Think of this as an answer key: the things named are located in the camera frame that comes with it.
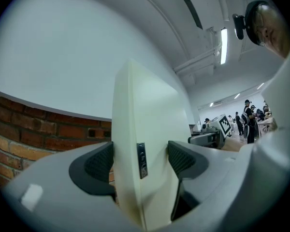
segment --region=ceiling light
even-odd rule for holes
[[[227,48],[228,48],[228,30],[227,29],[221,30],[221,40],[222,40],[222,47],[221,47],[220,64],[224,64],[226,62]]]
[[[259,86],[259,88],[261,88],[261,86],[263,85],[264,83],[262,83],[260,86]],[[259,89],[259,88],[257,88],[257,89]]]

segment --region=white wall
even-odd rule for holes
[[[226,63],[215,75],[200,80],[188,88],[191,107],[215,102],[236,95],[270,80],[282,64],[282,60],[265,47],[245,53],[240,62]]]
[[[225,114],[226,116],[231,115],[232,118],[235,118],[235,112],[238,112],[239,116],[241,116],[245,107],[246,99],[252,102],[250,106],[255,105],[255,112],[258,108],[263,110],[263,106],[265,106],[264,98],[260,93],[257,93],[252,96],[241,97],[240,99],[236,99],[230,103],[222,104],[217,107],[206,107],[204,109],[200,109],[201,124],[204,123],[206,118],[213,119],[222,114]]]
[[[15,0],[0,20],[0,92],[44,109],[110,119],[117,71],[133,58],[187,92],[159,50],[94,0]]]

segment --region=machine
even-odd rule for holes
[[[230,130],[231,126],[223,114],[207,123],[200,132],[193,133],[188,138],[188,143],[221,149]]]
[[[225,116],[209,126],[230,129]],[[3,195],[36,231],[238,231],[290,182],[290,130],[239,152],[185,143],[189,134],[177,92],[131,60],[116,76],[113,141],[42,158]]]

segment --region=black shirt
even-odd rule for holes
[[[236,116],[235,116],[235,119],[236,119],[236,123],[237,123],[237,124],[242,124],[242,123],[241,123],[241,118],[239,117],[239,115],[236,115]]]
[[[251,112],[251,109],[250,108],[247,108],[246,109],[246,114],[248,115],[248,117],[249,117],[249,115],[251,115],[252,116],[252,112]],[[255,126],[255,119],[254,118],[250,118],[250,125],[251,126]]]

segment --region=floor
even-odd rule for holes
[[[247,139],[244,138],[244,136],[240,136],[237,125],[234,125],[234,132],[231,132],[232,136],[230,138],[233,138],[234,140],[242,143],[247,144]]]

